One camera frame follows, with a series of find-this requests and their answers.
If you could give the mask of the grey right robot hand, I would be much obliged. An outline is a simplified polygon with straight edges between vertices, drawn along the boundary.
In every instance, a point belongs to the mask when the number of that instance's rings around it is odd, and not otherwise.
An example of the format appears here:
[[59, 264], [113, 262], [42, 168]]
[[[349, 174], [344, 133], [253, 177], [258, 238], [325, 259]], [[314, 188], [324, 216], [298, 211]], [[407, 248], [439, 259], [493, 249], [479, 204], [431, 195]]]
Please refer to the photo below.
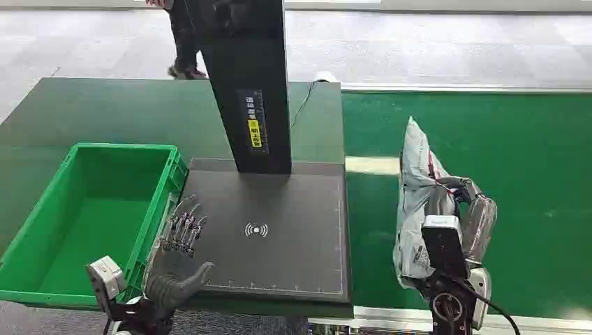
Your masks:
[[436, 186], [430, 202], [435, 213], [459, 219], [464, 259], [470, 269], [481, 267], [497, 218], [496, 203], [469, 178], [441, 177]]

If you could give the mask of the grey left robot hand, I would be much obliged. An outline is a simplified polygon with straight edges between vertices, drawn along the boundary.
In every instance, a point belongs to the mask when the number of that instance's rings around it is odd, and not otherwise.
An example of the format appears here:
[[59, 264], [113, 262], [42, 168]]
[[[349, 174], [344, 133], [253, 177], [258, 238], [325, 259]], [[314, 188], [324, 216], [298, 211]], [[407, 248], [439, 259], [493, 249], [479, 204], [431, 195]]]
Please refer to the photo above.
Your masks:
[[195, 245], [206, 222], [201, 202], [193, 194], [179, 202], [155, 239], [142, 289], [157, 320], [172, 315], [207, 283], [215, 264], [195, 259]]

